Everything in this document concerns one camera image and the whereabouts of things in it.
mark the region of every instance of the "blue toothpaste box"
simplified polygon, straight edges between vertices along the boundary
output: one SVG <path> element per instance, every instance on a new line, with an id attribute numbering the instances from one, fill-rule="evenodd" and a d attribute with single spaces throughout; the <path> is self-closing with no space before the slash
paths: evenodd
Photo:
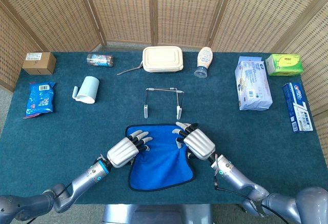
<path id="1" fill-rule="evenodd" d="M 286 83 L 283 93 L 294 133 L 313 131 L 301 83 Z"/>

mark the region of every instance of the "small brown box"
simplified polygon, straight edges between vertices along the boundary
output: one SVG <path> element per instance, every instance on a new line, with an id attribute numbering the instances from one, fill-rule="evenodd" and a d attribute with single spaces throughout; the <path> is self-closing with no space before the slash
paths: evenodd
<path id="1" fill-rule="evenodd" d="M 27 53 L 23 62 L 23 69 L 31 75 L 53 74 L 56 58 L 51 52 Z"/>

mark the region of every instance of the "yellow-green tissue box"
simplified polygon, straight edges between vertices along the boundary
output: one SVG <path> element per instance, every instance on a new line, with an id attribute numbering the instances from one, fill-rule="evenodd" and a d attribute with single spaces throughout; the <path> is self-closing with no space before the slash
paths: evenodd
<path id="1" fill-rule="evenodd" d="M 270 76 L 294 76 L 303 73 L 299 54 L 271 54 L 265 64 Z"/>

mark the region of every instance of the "white cup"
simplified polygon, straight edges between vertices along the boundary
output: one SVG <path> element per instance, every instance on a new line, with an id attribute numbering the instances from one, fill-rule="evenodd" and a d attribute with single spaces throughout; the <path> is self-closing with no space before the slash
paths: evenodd
<path id="1" fill-rule="evenodd" d="M 93 104 L 96 101 L 98 86 L 99 80 L 97 78 L 87 76 L 79 91 L 77 86 L 74 87 L 72 98 L 85 104 Z"/>

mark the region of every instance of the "mayonnaise bottle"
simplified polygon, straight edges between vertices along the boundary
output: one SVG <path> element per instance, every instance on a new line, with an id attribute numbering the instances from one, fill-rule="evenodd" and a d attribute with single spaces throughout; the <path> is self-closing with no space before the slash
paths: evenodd
<path id="1" fill-rule="evenodd" d="M 213 59 L 213 52 L 210 47 L 203 47 L 198 53 L 197 57 L 197 69 L 195 76 L 199 78 L 207 77 L 207 69 L 209 68 Z"/>

